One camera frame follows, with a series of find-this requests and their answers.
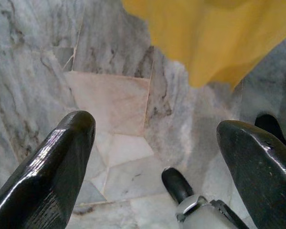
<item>marble floor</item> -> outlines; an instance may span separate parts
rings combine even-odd
[[[68,229],[179,228],[168,166],[255,229],[216,127],[270,113],[286,135],[286,39],[234,90],[192,88],[120,0],[0,0],[0,188],[78,109],[95,117],[96,140]]]

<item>yellow fabric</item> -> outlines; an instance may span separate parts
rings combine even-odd
[[[190,85],[236,86],[286,37],[286,0],[122,0],[148,22],[153,45],[189,72]]]

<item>pink marble tile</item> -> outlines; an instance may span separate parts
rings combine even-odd
[[[94,116],[98,130],[143,135],[148,79],[81,72],[65,77],[79,109]]]

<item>floor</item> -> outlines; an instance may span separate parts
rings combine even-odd
[[[168,166],[254,229],[216,127],[270,113],[286,135],[286,40],[234,90],[191,88],[120,0],[0,0],[0,188],[78,109],[95,117],[96,140],[68,229],[179,228]]]

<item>yellow cloth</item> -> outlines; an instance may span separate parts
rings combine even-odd
[[[236,86],[286,37],[286,0],[122,0],[151,42],[180,61],[190,85]]]

